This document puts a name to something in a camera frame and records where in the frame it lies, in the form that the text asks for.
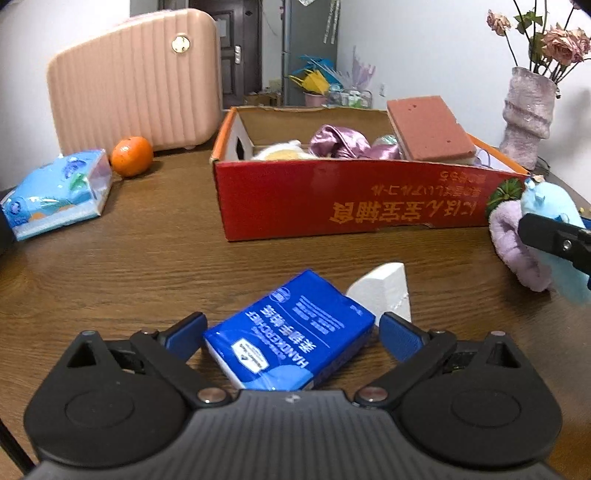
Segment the pink suitcase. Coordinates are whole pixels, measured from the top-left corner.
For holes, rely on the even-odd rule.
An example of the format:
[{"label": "pink suitcase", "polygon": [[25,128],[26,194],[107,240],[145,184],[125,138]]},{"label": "pink suitcase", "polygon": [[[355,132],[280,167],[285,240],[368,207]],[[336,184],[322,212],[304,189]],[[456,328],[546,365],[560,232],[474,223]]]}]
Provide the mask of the pink suitcase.
[{"label": "pink suitcase", "polygon": [[47,84],[64,155],[131,135],[154,150],[199,145],[222,114],[216,24],[192,8],[131,18],[56,55]]}]

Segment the white foam block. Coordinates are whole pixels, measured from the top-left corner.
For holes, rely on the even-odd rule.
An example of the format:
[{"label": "white foam block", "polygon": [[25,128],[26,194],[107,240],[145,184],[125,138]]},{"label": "white foam block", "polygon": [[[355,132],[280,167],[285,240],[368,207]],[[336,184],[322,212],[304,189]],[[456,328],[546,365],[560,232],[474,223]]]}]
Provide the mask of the white foam block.
[{"label": "white foam block", "polygon": [[404,264],[386,263],[353,283],[346,295],[375,315],[375,324],[384,312],[394,312],[410,322],[410,300]]}]

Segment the lavender fluffy scrunchie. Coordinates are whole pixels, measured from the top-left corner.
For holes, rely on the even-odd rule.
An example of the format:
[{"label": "lavender fluffy scrunchie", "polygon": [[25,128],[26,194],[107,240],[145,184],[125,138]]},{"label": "lavender fluffy scrunchie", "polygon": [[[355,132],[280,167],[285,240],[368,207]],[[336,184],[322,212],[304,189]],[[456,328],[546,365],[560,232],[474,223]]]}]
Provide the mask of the lavender fluffy scrunchie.
[{"label": "lavender fluffy scrunchie", "polygon": [[519,238],[517,229],[521,216],[519,200],[509,200],[495,208],[489,218],[492,243],[496,254],[523,286],[533,291],[544,291],[552,282],[552,272]]}]

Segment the purple wrapping paper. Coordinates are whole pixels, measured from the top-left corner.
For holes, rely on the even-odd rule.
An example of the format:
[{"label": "purple wrapping paper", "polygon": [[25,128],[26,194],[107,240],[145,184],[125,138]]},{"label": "purple wrapping paper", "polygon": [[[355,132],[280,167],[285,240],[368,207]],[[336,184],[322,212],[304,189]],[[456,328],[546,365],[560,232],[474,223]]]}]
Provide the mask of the purple wrapping paper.
[{"label": "purple wrapping paper", "polygon": [[333,125],[320,127],[310,140],[309,152],[321,158],[400,159],[397,145],[370,147],[367,139],[357,130]]}]

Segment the white wall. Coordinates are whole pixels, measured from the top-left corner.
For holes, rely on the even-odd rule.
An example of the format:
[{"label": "white wall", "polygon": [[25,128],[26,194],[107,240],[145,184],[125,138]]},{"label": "white wall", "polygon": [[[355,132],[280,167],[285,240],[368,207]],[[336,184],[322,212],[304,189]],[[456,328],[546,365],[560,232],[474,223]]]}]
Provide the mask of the white wall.
[{"label": "white wall", "polygon": [[[509,18],[517,15],[512,0],[343,0],[337,67],[351,68],[353,46],[364,63],[376,65],[371,84],[376,108],[388,98],[441,95],[471,134],[498,145],[511,67],[504,38],[486,25],[490,8]],[[562,25],[569,0],[552,0],[549,22]],[[531,1],[519,1],[524,13]],[[591,20],[575,11],[570,27],[591,35]],[[527,65],[527,42],[509,33],[521,66]],[[386,84],[386,98],[378,95]],[[553,173],[591,201],[591,61],[579,65],[560,83],[550,139],[540,156]]]},{"label": "white wall", "polygon": [[0,190],[59,154],[46,66],[129,17],[129,0],[15,0],[0,12]]},{"label": "white wall", "polygon": [[262,0],[262,86],[269,80],[281,79],[281,38],[283,24],[280,6],[282,0]]}]

